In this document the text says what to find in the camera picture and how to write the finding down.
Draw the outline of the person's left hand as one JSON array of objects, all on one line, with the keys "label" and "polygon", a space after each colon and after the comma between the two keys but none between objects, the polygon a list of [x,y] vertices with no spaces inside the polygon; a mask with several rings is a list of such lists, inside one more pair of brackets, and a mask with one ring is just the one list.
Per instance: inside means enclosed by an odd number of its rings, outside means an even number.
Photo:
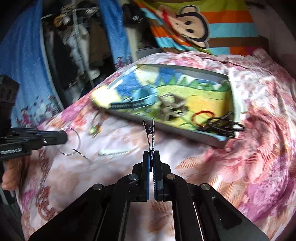
[{"label": "person's left hand", "polygon": [[1,187],[6,191],[14,191],[20,185],[23,161],[21,158],[6,162],[6,170],[2,177]]}]

